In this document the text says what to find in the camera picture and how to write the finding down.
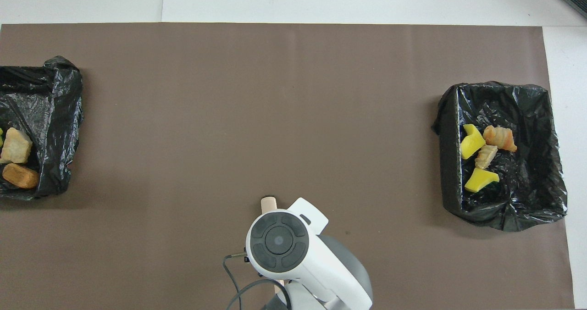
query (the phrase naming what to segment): gray circular cap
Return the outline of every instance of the gray circular cap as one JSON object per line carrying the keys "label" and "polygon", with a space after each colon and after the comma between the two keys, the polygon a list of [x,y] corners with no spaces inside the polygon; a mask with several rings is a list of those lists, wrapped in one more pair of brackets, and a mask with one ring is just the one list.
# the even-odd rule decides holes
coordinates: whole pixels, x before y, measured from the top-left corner
{"label": "gray circular cap", "polygon": [[271,272],[292,270],[308,253],[308,230],[297,217],[287,212],[270,212],[251,229],[248,245],[256,262]]}

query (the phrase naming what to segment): black cable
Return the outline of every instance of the black cable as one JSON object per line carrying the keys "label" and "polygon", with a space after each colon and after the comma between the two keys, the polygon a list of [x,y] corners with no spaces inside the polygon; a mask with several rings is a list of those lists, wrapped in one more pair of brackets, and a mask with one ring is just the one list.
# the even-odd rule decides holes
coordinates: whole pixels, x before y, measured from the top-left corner
{"label": "black cable", "polygon": [[241,289],[237,293],[237,295],[235,295],[233,297],[232,300],[230,300],[230,303],[226,307],[226,310],[230,310],[230,306],[233,305],[233,303],[235,301],[237,301],[237,299],[240,299],[241,298],[241,295],[243,295],[247,290],[251,289],[252,287],[255,287],[256,285],[260,285],[260,284],[265,283],[265,282],[266,283],[273,283],[273,285],[275,285],[275,286],[279,287],[279,289],[281,289],[281,292],[285,296],[285,308],[287,308],[287,310],[292,310],[291,301],[289,300],[289,294],[285,290],[285,287],[283,287],[280,283],[278,283],[278,282],[276,282],[275,280],[272,280],[272,279],[260,279],[260,280],[254,281],[252,283],[249,283],[247,286],[245,286],[243,289]]}
{"label": "black cable", "polygon": [[[224,259],[222,260],[222,267],[224,268],[224,270],[226,271],[226,273],[228,274],[230,279],[233,281],[234,287],[237,289],[237,293],[238,293],[239,289],[238,289],[237,281],[234,279],[233,274],[230,273],[228,266],[226,266],[226,260],[228,260],[229,258],[232,258],[232,257],[233,257],[232,255],[226,255],[224,257]],[[239,308],[239,310],[243,310],[243,300],[241,299],[241,297],[238,297],[238,308]]]}

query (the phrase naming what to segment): brown paper sheet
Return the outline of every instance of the brown paper sheet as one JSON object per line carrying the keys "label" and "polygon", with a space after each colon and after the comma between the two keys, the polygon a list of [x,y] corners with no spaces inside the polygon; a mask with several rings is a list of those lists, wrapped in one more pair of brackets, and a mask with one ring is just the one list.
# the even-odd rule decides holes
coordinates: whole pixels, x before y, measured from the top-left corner
{"label": "brown paper sheet", "polygon": [[540,28],[2,26],[0,64],[54,55],[83,72],[86,120],[67,193],[1,203],[2,309],[224,309],[222,258],[267,194],[328,216],[373,309],[574,307],[564,220],[505,233],[446,212],[430,130],[452,84],[548,88]]}

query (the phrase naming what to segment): black plastic bag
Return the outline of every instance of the black plastic bag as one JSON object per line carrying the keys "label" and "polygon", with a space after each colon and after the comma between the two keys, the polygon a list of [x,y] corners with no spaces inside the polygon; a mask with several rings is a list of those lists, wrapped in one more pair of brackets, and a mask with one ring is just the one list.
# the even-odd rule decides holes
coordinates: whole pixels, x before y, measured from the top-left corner
{"label": "black plastic bag", "polygon": [[[500,149],[487,170],[499,175],[478,193],[463,185],[476,154],[460,155],[463,124],[511,128],[515,153]],[[532,84],[457,84],[438,103],[432,129],[440,136],[440,169],[446,210],[476,226],[522,231],[566,215],[566,188],[548,92]]]}
{"label": "black plastic bag", "polygon": [[5,134],[11,127],[27,133],[33,147],[25,166],[40,174],[36,189],[0,178],[0,197],[31,200],[67,190],[83,120],[81,95],[82,75],[63,57],[43,67],[0,66],[0,128]]}

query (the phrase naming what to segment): white robotic arm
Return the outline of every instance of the white robotic arm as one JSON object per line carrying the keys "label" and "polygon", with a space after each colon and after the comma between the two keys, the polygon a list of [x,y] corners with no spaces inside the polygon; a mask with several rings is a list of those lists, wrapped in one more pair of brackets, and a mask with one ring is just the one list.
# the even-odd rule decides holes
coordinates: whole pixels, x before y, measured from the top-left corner
{"label": "white robotic arm", "polygon": [[[287,210],[272,210],[253,222],[247,256],[261,275],[292,281],[285,287],[293,310],[368,310],[369,275],[348,249],[320,235],[327,224],[320,210],[299,198]],[[266,309],[279,309],[272,302]]]}

